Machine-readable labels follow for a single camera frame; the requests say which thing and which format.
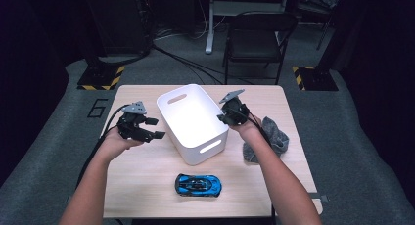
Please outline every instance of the chair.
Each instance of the chair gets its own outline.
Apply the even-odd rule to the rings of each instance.
[[[316,50],[320,50],[321,43],[326,36],[327,29],[332,23],[332,16],[337,8],[339,0],[297,0],[297,12],[303,15],[318,17],[324,21],[323,33],[317,44]]]
[[[288,39],[298,23],[288,13],[245,12],[229,24],[222,66],[228,83],[229,61],[232,63],[266,63],[256,76],[233,76],[252,79],[275,79],[278,84]],[[276,76],[263,75],[269,63],[279,63]]]

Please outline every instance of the table top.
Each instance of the table top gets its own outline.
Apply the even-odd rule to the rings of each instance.
[[[147,114],[159,120],[158,125],[140,125],[150,131],[165,131],[157,98],[182,85],[124,85],[118,88],[110,116],[123,105],[142,101]],[[287,99],[280,86],[202,85],[218,102],[231,91],[245,89],[239,95],[251,113],[268,116],[290,138],[281,160],[299,178],[309,193],[316,187],[305,158]],[[114,126],[119,112],[110,126]],[[188,165],[166,134],[142,146],[131,148],[115,158],[109,167],[104,217],[135,218],[209,218],[270,216],[271,200],[258,164],[244,161],[243,140],[229,129],[225,150],[206,161]],[[218,198],[181,197],[174,189],[179,173],[217,176],[222,183]],[[319,213],[322,204],[313,199]]]

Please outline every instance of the toy car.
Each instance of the toy car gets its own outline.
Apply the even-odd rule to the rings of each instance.
[[[218,197],[222,190],[220,180],[214,175],[177,175],[177,194],[184,197]]]

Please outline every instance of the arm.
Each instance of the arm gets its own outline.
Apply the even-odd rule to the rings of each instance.
[[[124,150],[141,144],[143,143],[122,139],[117,128],[110,130],[86,168],[79,186],[64,211],[60,224],[102,224],[110,162]]]
[[[250,121],[230,126],[254,150],[261,167],[268,194],[283,224],[321,224],[320,217],[300,180],[272,151],[258,128]]]

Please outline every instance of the gray cloth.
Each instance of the gray cloth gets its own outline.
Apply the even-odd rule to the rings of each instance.
[[[262,128],[268,136],[269,142],[271,143],[271,148],[275,154],[277,154],[279,157],[285,153],[288,149],[290,139],[284,132],[278,129],[275,121],[266,116],[262,121]],[[247,143],[244,143],[243,155],[244,160],[248,162],[258,163],[258,159],[254,153],[254,150]]]

